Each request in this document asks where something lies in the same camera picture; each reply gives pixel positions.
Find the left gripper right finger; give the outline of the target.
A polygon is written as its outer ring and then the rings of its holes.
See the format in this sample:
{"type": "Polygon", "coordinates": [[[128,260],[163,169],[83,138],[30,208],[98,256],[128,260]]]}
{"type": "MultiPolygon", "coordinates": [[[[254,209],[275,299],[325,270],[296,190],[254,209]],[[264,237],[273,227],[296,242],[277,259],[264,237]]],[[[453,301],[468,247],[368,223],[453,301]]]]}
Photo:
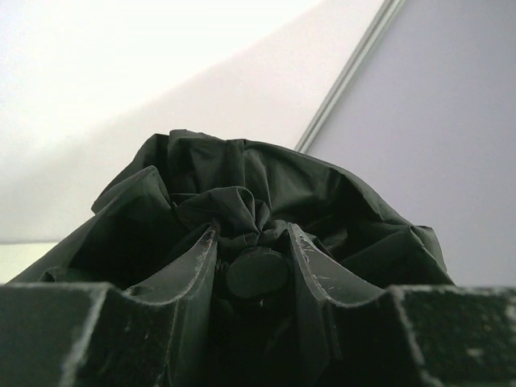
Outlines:
{"type": "Polygon", "coordinates": [[[515,291],[380,289],[289,224],[302,386],[512,386],[515,291]]]}

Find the black folding umbrella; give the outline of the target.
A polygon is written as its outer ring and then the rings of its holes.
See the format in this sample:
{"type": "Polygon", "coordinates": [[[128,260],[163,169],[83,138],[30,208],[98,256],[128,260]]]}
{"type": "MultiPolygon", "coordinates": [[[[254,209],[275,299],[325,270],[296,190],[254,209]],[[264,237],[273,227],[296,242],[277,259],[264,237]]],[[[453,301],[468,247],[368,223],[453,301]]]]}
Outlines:
{"type": "Polygon", "coordinates": [[[191,131],[154,135],[93,216],[10,283],[106,282],[127,290],[218,233],[206,358],[197,386],[302,386],[289,224],[359,278],[450,285],[435,233],[352,173],[289,149],[191,131]]]}

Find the right aluminium frame post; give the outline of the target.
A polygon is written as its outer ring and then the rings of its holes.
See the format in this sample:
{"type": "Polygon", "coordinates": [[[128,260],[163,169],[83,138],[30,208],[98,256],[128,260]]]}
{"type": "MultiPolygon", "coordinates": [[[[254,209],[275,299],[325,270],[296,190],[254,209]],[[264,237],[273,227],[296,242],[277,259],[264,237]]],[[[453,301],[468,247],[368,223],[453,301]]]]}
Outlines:
{"type": "Polygon", "coordinates": [[[311,119],[310,124],[296,144],[294,149],[297,152],[306,154],[310,150],[311,145],[317,139],[340,97],[347,90],[353,77],[360,69],[360,66],[364,63],[377,41],[395,19],[398,12],[404,6],[404,3],[405,1],[401,0],[388,0],[381,2],[379,10],[374,14],[372,21],[368,24],[367,29],[355,45],[338,77],[335,79],[335,82],[331,86],[326,97],[323,99],[314,117],[311,119]]]}

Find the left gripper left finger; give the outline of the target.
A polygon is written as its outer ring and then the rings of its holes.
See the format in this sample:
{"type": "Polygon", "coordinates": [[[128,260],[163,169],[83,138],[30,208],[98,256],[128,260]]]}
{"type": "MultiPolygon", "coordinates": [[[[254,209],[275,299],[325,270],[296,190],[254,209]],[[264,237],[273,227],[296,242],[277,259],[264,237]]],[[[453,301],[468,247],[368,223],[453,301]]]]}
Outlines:
{"type": "Polygon", "coordinates": [[[4,386],[197,386],[218,233],[127,290],[106,282],[1,288],[4,386]]]}

